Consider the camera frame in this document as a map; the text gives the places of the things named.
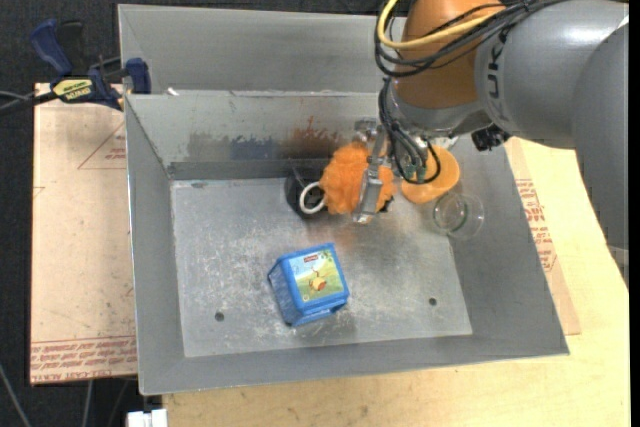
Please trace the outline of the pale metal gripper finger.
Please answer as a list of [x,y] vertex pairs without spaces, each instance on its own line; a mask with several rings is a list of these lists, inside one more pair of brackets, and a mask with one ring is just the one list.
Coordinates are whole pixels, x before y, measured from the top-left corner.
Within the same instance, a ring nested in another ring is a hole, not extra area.
[[363,172],[358,201],[352,213],[352,220],[357,224],[367,224],[377,212],[377,202],[382,191],[383,181],[380,178],[379,166],[369,164]]

